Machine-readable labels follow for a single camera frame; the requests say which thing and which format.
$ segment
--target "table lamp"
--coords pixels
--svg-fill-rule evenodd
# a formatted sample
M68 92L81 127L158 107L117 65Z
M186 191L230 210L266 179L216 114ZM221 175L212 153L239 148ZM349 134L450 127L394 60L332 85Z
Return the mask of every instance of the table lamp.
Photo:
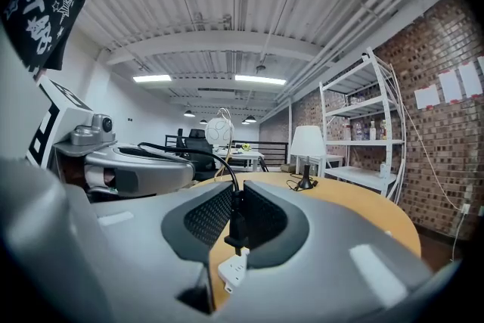
M294 133L293 144L290 148L291 155L307 157L304 165L304 173L297 186L302 190L313 187L309 179L309 158L321 157L324 154L323 135L318 126L298 126Z

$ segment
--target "shelving unit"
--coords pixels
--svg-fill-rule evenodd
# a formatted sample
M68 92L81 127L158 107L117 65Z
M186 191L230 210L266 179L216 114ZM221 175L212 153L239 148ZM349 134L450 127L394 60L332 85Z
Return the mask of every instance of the shelving unit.
M358 185L373 188L381 192L382 195L399 201L400 191L402 189L403 174L405 171L406 158L406 128L405 116L402 107L402 96L398 80L391 65L385 64L381 59L376 57L371 50L367 49L368 58L362 58L361 63L351 69L348 73L343 74L333 82L323 86L319 84L321 92L321 106L323 113L323 136L324 143L328 145L346 146L346 166L337 168L327 168L326 163L322 163L324 174L332 175L348 182L354 182ZM372 86L378 86L380 95L370 98L357 104L348 105L349 98L363 92ZM326 111L324 93L326 91L338 92L345 95L345 106L336 110ZM390 112L396 111L399 115L402 126L402 138L393 138L392 120ZM384 113L386 120L386 140L328 140L327 138L327 119L332 116L345 117L349 120L361 119L362 117L373 116ZM402 162L400 163L397 175L391 173L392 169L392 148L394 145L402 146ZM349 155L351 146L381 146L386 148L386 160L382 173L361 169L349 165Z

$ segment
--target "electrical outlet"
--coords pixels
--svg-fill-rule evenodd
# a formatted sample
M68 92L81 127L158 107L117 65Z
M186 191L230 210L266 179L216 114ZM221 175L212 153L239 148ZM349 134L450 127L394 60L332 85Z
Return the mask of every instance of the electrical outlet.
M468 203L464 203L462 205L462 210L461 210L461 213L462 214L469 214L469 208L470 208L470 204Z

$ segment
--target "ceiling light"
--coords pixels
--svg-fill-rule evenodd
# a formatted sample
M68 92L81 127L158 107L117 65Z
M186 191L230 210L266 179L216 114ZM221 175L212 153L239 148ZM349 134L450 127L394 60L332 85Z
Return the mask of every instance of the ceiling light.
M141 77L133 77L135 82L162 82L162 81L171 81L172 78L168 74L163 74L161 76L141 76Z
M261 82L264 84L275 84L275 85L284 85L286 83L285 79L265 78L265 77L255 77L255 76L241 76L240 74L235 75L235 81Z

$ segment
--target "bottle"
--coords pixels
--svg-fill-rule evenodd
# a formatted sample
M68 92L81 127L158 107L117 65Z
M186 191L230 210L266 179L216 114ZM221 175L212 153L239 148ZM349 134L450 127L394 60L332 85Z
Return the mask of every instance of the bottle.
M363 131L361 130L361 123L359 121L355 124L355 128L356 128L356 138L355 138L355 140L362 140Z
M349 124L346 124L343 129L343 139L351 140L351 126Z
M386 140L386 120L381 120L381 124L380 124L380 140Z
M374 120L371 121L370 126L370 140L377 140L377 129L375 128Z
M368 128L368 124L365 124L365 128L363 129L363 140L370 140L370 129Z

